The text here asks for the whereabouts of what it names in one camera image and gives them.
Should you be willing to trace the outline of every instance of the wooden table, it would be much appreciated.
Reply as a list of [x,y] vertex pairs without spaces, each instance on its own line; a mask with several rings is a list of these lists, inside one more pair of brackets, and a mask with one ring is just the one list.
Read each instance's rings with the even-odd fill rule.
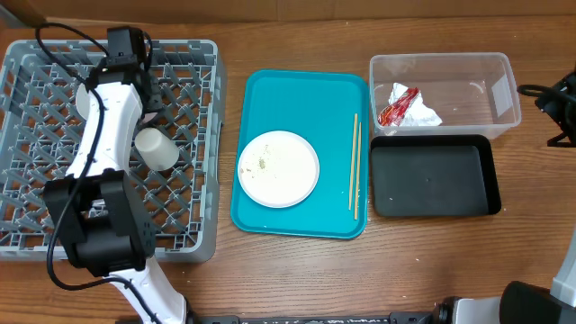
[[[574,68],[576,17],[499,17],[145,26],[154,39],[214,40],[228,70],[214,257],[162,264],[201,315],[310,316],[429,311],[446,296],[500,295],[513,280],[550,287],[576,223],[576,149],[547,148],[559,133],[533,100],[522,123],[492,142],[502,211],[477,218],[387,220],[372,208],[351,240],[248,234],[230,220],[246,80],[260,68],[337,71],[367,80],[373,55],[498,51],[519,84],[551,85]],[[105,38],[105,28],[84,28]],[[49,30],[45,38],[69,39]],[[32,31],[5,31],[0,52]],[[58,262],[68,283],[92,279]],[[111,286],[65,292],[43,263],[0,263],[0,322],[112,323],[135,312]]]

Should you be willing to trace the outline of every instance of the red wrapper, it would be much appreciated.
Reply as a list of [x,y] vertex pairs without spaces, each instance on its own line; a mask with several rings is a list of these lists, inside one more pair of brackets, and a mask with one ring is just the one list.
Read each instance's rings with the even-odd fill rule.
[[412,106],[420,93],[418,88],[408,88],[396,103],[388,105],[378,115],[378,123],[382,126],[400,126],[406,111]]

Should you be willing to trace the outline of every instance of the chopsticks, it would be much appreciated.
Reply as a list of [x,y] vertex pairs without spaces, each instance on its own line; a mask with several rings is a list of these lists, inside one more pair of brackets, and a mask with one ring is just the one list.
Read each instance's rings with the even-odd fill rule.
[[356,159],[356,200],[354,203],[354,220],[358,220],[358,198],[360,193],[360,152],[362,151],[362,123],[358,124],[358,158]]
[[358,114],[354,114],[354,136],[352,138],[352,162],[350,162],[350,193],[348,195],[348,210],[352,209],[352,191],[354,189],[354,158],[356,157],[356,127],[358,126]]
[[360,152],[362,151],[362,122],[358,123],[358,114],[354,114],[354,135],[352,136],[352,157],[350,158],[350,192],[348,193],[348,210],[352,209],[352,192],[354,191],[354,162],[356,162],[356,189],[354,202],[354,220],[358,220],[358,194],[360,193]]

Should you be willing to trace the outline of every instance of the dish rack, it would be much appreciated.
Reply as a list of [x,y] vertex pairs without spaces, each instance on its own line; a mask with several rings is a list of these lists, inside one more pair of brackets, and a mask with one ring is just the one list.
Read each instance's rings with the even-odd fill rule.
[[[105,47],[106,40],[99,40]],[[104,54],[87,40],[45,40],[81,77]],[[149,170],[132,146],[130,180],[157,225],[156,258],[203,262],[216,248],[218,153],[226,70],[210,40],[153,40],[150,73],[162,91],[157,128],[180,150],[173,169]],[[10,45],[0,72],[0,260],[43,260],[54,223],[44,184],[62,178],[86,121],[77,112],[79,83],[53,64],[35,40]],[[107,212],[94,202],[89,217]],[[67,258],[60,246],[56,259]]]

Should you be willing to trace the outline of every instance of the clear plastic container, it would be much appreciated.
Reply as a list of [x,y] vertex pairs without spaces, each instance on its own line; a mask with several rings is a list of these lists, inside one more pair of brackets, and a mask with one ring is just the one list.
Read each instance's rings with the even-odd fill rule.
[[[382,126],[392,85],[417,87],[439,126]],[[373,136],[481,134],[495,139],[522,120],[516,81],[502,53],[378,55],[370,60]]]

